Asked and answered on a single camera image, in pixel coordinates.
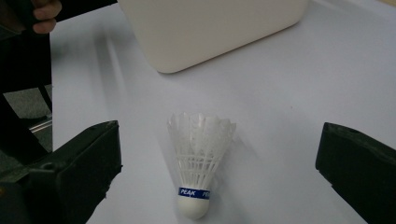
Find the shuttlecock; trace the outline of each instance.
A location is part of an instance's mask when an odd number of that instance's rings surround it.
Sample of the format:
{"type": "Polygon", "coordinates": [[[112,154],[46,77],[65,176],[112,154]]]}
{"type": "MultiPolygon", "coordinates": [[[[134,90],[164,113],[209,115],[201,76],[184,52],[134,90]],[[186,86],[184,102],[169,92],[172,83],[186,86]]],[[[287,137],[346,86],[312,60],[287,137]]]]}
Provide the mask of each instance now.
{"type": "Polygon", "coordinates": [[[221,158],[231,144],[236,125],[229,119],[173,115],[168,132],[174,144],[181,180],[178,208],[189,218],[202,217],[208,207],[209,185],[221,158]]]}

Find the white container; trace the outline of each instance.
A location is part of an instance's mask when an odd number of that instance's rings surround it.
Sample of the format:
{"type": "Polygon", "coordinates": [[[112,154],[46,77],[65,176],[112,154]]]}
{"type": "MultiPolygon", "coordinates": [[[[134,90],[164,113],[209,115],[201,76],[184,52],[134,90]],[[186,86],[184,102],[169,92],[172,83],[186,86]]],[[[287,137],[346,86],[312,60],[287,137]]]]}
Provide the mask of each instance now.
{"type": "Polygon", "coordinates": [[[175,73],[278,32],[309,0],[118,0],[148,62],[175,73]]]}

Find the white table surface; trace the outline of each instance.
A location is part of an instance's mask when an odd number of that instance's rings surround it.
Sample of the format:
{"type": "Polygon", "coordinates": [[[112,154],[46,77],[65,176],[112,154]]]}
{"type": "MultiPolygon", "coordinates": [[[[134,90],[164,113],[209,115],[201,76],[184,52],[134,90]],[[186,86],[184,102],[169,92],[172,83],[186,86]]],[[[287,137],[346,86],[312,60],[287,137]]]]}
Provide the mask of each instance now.
{"type": "Polygon", "coordinates": [[[146,62],[117,4],[61,21],[50,40],[54,148],[119,121],[123,168],[92,224],[365,223],[315,160],[326,121],[396,148],[395,36],[395,7],[314,0],[297,25],[164,75],[146,62]],[[184,111],[237,124],[199,221],[177,211],[165,125],[184,111]]]}

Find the peak logo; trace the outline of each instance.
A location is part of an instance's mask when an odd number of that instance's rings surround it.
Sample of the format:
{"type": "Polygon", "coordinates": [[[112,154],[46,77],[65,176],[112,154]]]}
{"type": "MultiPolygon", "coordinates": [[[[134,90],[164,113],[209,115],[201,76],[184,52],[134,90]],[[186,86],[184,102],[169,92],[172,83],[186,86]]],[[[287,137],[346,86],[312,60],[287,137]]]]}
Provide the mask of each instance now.
{"type": "Polygon", "coordinates": [[[209,199],[210,191],[204,189],[185,189],[179,188],[178,195],[189,197],[189,198],[198,198],[198,199],[209,199]]]}

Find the white plastic feathers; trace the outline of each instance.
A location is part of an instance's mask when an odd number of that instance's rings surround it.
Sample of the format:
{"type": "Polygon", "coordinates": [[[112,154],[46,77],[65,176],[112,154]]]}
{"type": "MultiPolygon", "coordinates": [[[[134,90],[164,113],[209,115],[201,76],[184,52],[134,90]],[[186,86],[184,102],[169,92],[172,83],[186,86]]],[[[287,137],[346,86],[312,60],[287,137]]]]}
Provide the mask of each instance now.
{"type": "Polygon", "coordinates": [[[208,189],[236,125],[229,119],[189,116],[183,113],[168,120],[168,132],[174,144],[182,187],[208,189]]]}

